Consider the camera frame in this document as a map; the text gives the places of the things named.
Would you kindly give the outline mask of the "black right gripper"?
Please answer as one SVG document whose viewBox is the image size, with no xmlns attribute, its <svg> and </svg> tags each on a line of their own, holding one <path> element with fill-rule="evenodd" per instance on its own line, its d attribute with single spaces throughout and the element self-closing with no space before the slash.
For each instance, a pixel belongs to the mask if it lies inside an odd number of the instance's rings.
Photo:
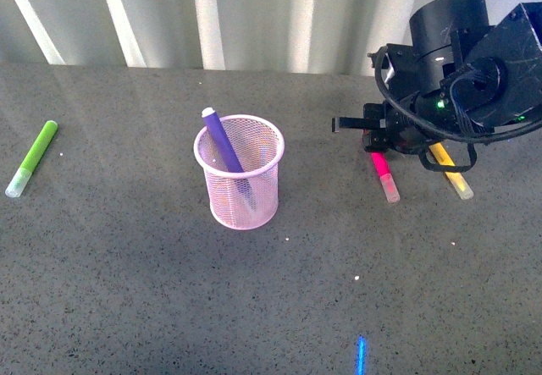
<svg viewBox="0 0 542 375">
<path fill-rule="evenodd" d="M 436 91 L 422 95 L 420 75 L 416 58 L 411 47 L 389 44 L 382 63 L 382 77 L 396 101 L 404 108 L 425 119 L 439 130 L 451 134 L 457 132 L 456 115 L 450 100 L 442 98 Z M 403 154 L 416 155 L 422 149 L 443 138 L 415 124 L 408 117 L 393 108 L 387 101 L 381 104 L 368 103 L 363 106 L 363 117 L 375 119 L 382 126 L 377 130 L 363 133 L 362 144 L 366 152 L 394 150 Z M 352 117 L 333 117 L 331 129 L 364 130 L 365 120 Z"/>
</svg>

